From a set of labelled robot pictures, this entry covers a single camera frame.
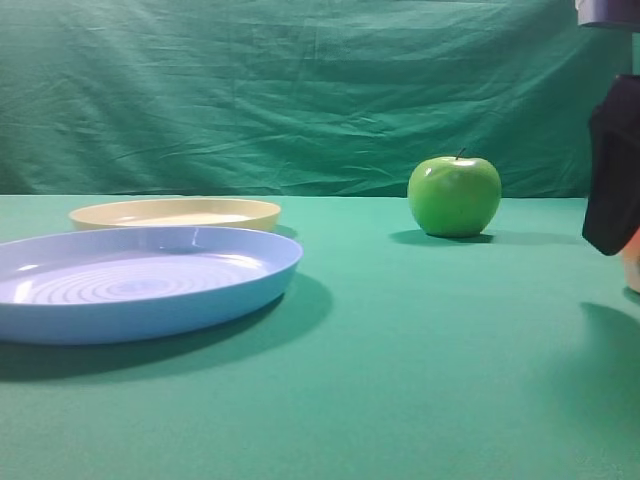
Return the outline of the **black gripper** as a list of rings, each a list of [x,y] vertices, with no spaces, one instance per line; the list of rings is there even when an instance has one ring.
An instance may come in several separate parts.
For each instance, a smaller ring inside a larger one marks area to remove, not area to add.
[[[591,185],[582,236],[606,256],[639,228],[639,76],[618,75],[589,119]]]

